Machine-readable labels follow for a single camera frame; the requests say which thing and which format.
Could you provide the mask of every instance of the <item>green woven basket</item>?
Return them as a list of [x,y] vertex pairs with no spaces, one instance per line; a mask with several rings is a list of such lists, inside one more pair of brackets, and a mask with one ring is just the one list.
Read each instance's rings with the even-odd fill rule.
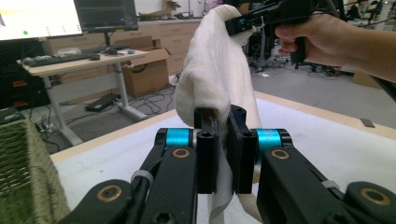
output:
[[27,119],[0,126],[0,223],[56,223],[70,212],[58,173]]

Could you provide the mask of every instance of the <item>drawer handle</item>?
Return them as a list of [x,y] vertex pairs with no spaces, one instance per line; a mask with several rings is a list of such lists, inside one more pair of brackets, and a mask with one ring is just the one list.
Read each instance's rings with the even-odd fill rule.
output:
[[73,39],[74,40],[86,40],[87,36],[76,36],[76,37],[73,37]]

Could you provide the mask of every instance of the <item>white table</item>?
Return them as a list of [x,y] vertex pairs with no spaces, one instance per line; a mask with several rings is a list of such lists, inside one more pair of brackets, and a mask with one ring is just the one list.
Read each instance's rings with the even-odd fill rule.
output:
[[[131,61],[135,58],[141,58],[147,54],[147,52],[139,50],[136,50],[134,54],[127,54],[125,49],[119,50],[119,55],[117,56],[107,56],[101,54],[101,59],[99,61],[90,61],[86,59],[70,63],[57,63],[39,67],[29,67],[26,65],[24,65],[23,67],[32,76],[43,78],[51,106],[55,111],[56,118],[59,120],[59,130],[73,146],[76,146],[78,144],[81,144],[82,140],[79,139],[79,137],[75,133],[73,133],[73,131],[71,131],[70,128],[68,128],[65,124],[61,109],[59,107],[59,103],[73,100],[81,96],[94,94],[99,91],[111,90],[118,87],[120,89],[121,96],[121,104],[119,104],[120,109],[136,119],[146,119],[147,116],[145,114],[128,105],[128,98],[125,90],[125,84],[120,63]],[[63,73],[69,73],[110,64],[114,64],[115,71],[104,76],[92,77],[88,79],[83,79],[78,82],[66,83],[62,85],[52,85],[50,81],[50,76],[53,75],[59,75]]]
[[[296,148],[341,191],[351,182],[368,181],[396,192],[396,130],[367,128],[359,119],[263,93],[256,96],[262,127],[286,129]],[[129,181],[151,150],[156,132],[179,127],[186,125],[170,111],[52,155],[70,208],[97,183]],[[198,201],[197,221],[207,223],[205,197]],[[225,222],[257,223],[235,197],[225,210]]]

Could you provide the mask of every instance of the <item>towel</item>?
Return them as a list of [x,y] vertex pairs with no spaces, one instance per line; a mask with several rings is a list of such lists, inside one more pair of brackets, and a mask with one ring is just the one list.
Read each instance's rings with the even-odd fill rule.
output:
[[252,31],[229,37],[225,21],[240,16],[235,7],[222,5],[204,16],[190,42],[184,69],[176,89],[176,110],[180,118],[193,126],[195,107],[214,108],[219,111],[218,192],[208,199],[209,222],[223,223],[223,210],[231,198],[233,174],[225,158],[227,150],[227,118],[231,105],[247,111],[247,126],[260,128],[261,121],[251,84],[247,58],[242,46]]

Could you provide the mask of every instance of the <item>monitor screen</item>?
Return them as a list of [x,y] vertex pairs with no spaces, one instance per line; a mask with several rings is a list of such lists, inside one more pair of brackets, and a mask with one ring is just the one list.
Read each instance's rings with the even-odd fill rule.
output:
[[73,0],[0,0],[0,40],[81,34]]
[[75,0],[83,33],[137,30],[134,0]]

